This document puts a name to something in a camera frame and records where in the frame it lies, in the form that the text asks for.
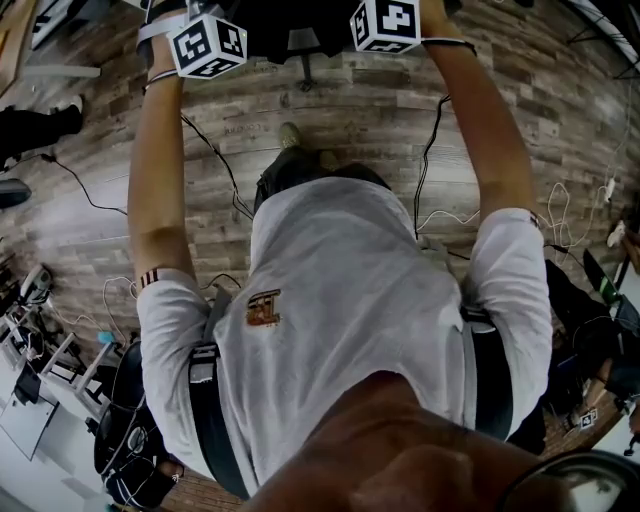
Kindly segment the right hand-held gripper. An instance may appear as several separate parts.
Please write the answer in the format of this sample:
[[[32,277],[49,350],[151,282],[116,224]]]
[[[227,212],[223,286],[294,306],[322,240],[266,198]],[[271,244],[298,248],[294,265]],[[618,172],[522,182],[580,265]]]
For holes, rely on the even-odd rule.
[[[350,28],[357,51],[406,53],[422,42],[419,2],[362,1],[350,18]]]

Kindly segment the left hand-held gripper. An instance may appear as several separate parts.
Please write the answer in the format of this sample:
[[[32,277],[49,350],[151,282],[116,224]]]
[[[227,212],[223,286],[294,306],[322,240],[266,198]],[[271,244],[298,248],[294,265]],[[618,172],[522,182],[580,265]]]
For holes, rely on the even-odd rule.
[[[193,1],[167,39],[182,78],[210,80],[247,62],[247,31]]]

